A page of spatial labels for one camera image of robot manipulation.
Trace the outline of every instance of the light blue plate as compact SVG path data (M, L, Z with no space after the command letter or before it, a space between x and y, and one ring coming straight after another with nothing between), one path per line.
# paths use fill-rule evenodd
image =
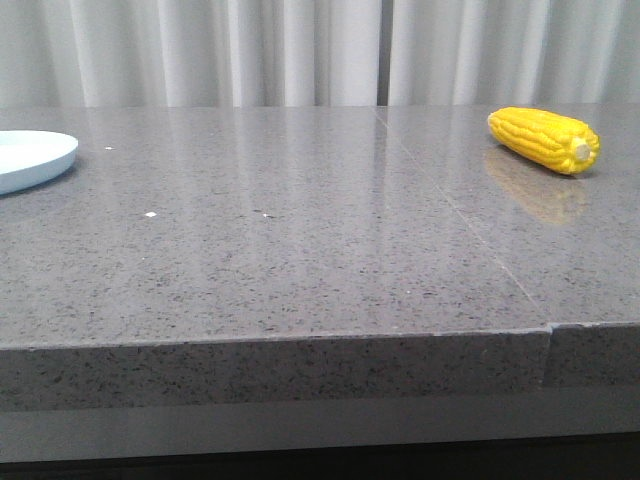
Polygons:
M36 130L0 131L0 195L57 177L75 160L78 140Z

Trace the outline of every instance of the gray granite countertop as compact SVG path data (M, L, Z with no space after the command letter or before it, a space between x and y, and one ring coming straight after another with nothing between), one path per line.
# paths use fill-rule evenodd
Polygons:
M640 106L546 108L590 171L491 106L0 111L80 143L0 197L0 409L640 383Z

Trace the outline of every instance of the dark floor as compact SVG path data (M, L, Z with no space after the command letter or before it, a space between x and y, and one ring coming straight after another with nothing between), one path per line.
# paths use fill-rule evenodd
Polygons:
M640 433L0 464L0 480L280 478L639 479Z

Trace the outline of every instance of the yellow corn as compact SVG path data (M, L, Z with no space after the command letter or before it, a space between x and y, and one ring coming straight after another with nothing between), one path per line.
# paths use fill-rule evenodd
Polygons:
M506 107L487 119L496 139L523 157L571 175L596 161L600 139L586 123L536 108Z

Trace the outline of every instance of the curtain fold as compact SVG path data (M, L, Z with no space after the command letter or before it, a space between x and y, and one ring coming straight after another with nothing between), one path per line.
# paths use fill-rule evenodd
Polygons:
M640 101L635 0L3 0L0 106Z

